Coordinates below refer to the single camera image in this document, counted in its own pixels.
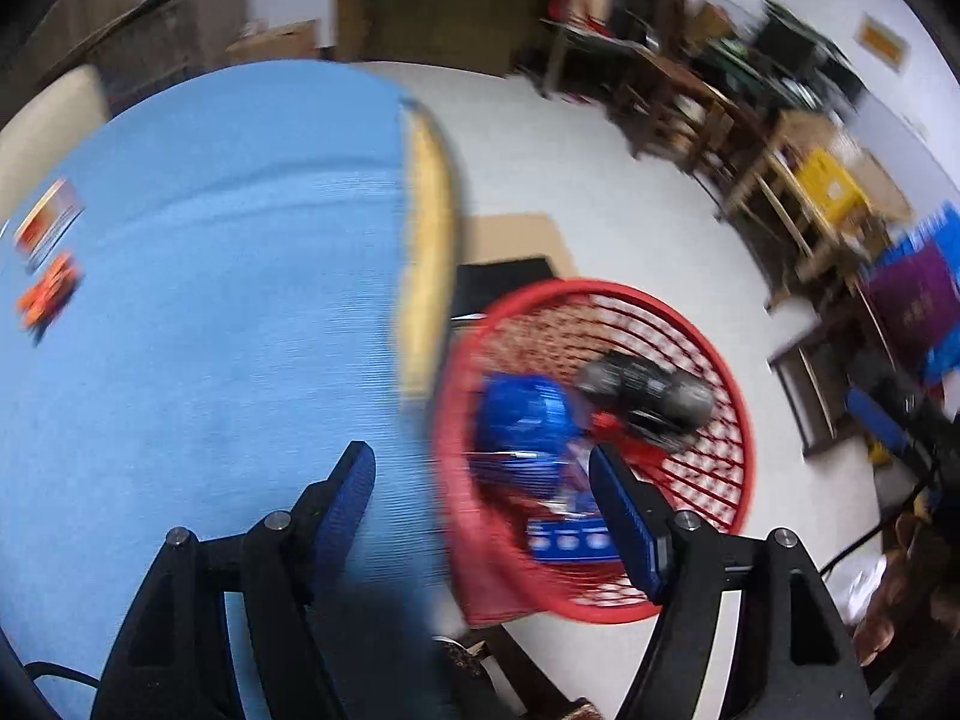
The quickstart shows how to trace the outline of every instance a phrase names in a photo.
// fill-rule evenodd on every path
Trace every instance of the red plastic basket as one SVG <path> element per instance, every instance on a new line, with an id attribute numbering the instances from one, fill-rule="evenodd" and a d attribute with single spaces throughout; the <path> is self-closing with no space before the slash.
<path id="1" fill-rule="evenodd" d="M 486 502 L 464 459 L 485 373 L 541 373 L 569 383 L 611 348 L 697 374 L 712 384 L 717 408 L 695 445 L 677 455 L 614 427 L 597 439 L 612 440 L 675 508 L 694 509 L 725 533 L 743 524 L 754 442 L 743 398 L 709 341 L 666 304 L 623 285 L 555 280 L 518 290 L 454 344 L 437 404 L 434 450 L 454 591 L 473 627 L 539 610 L 592 623 L 632 622 L 659 610 L 619 562 L 535 562 L 526 551 L 525 511 Z"/>

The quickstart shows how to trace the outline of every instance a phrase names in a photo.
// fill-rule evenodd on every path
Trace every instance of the basket rim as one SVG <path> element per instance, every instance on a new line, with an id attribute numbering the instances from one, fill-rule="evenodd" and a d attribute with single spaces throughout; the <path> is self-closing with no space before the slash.
<path id="1" fill-rule="evenodd" d="M 467 470 L 467 464 L 462 461 L 462 458 L 456 457 L 462 451 L 463 423 L 467 418 L 470 396 L 469 387 L 460 385 L 463 384 L 464 379 L 469 379 L 479 372 L 474 362 L 476 353 L 485 338 L 491 335 L 498 324 L 509 317 L 527 314 L 541 305 L 556 302 L 558 298 L 563 298 L 565 295 L 600 295 L 637 305 L 682 330 L 710 360 L 731 396 L 731 406 L 737 415 L 741 433 L 743 484 L 736 514 L 728 530 L 729 533 L 739 533 L 752 500 L 755 444 L 750 415 L 730 369 L 713 344 L 686 317 L 659 298 L 626 285 L 595 279 L 552 279 L 505 295 L 488 308 L 484 319 L 481 319 L 454 344 L 445 375 L 443 375 L 443 389 L 438 400 L 433 428 L 434 452 L 438 461 L 438 487 L 446 526 L 456 533 L 458 539 L 467 538 L 474 542 L 477 541 L 475 538 L 477 533 L 501 532 L 501 535 L 503 534 L 502 531 L 505 530 L 503 525 L 480 501 L 475 483 Z M 450 495 L 462 496 L 466 490 L 469 490 L 469 495 L 476 504 L 474 511 L 463 509 L 458 509 L 456 512 L 450 511 L 448 504 Z M 479 539 L 479 541 L 483 541 L 488 557 L 496 562 L 496 566 L 515 586 L 515 589 L 530 600 L 532 607 L 587 623 L 637 622 L 659 612 L 660 607 L 650 601 L 622 607 L 576 604 L 558 587 L 553 586 L 549 577 L 544 576 L 544 571 L 540 570 L 542 566 L 539 563 L 520 549 L 508 546 L 508 542 L 494 538 Z"/>

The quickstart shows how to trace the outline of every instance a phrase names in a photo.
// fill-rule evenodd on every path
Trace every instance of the yellow box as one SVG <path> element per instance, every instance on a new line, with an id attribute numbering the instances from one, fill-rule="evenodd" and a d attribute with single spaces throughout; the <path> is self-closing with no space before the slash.
<path id="1" fill-rule="evenodd" d="M 867 194 L 827 151 L 817 146 L 810 152 L 797 181 L 823 212 L 829 224 L 839 225 L 857 206 L 867 204 Z"/>

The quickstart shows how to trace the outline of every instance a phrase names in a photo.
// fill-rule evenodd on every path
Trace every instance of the black cable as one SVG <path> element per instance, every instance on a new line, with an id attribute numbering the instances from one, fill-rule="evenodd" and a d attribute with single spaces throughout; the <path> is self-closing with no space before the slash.
<path id="1" fill-rule="evenodd" d="M 34 682 L 40 677 L 59 677 L 63 680 L 89 685 L 90 688 L 94 689 L 100 687 L 100 680 L 83 673 L 83 671 L 74 671 L 72 668 L 59 664 L 48 664 L 47 661 L 33 661 L 31 664 L 25 664 L 23 670 Z"/>
<path id="2" fill-rule="evenodd" d="M 870 541 L 871 538 L 877 535 L 884 528 L 893 525 L 896 522 L 896 519 L 913 506 L 913 502 L 917 499 L 917 496 L 922 493 L 926 488 L 930 486 L 930 483 L 933 481 L 933 477 L 940 472 L 940 461 L 934 456 L 932 462 L 930 463 L 930 470 L 926 473 L 923 479 L 920 479 L 920 482 L 917 483 L 913 490 L 910 490 L 910 494 L 904 498 L 904 502 L 901 504 L 901 507 L 894 512 L 894 514 L 889 514 L 885 519 L 881 519 L 874 527 L 870 528 L 867 533 L 864 533 L 863 536 L 858 538 L 854 543 L 851 543 L 850 546 L 844 547 L 840 552 L 838 552 L 834 557 L 832 557 L 829 562 L 820 569 L 820 576 L 823 579 L 827 578 L 827 574 L 830 571 L 834 570 L 838 562 L 841 562 L 846 556 L 850 555 L 853 552 L 856 552 L 860 547 Z"/>

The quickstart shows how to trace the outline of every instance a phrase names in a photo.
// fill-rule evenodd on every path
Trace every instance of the beige chair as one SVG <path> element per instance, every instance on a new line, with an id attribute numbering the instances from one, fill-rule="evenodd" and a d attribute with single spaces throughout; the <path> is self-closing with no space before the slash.
<path id="1" fill-rule="evenodd" d="M 0 130 L 0 220 L 108 119 L 100 77 L 89 65 L 69 71 L 24 105 Z"/>

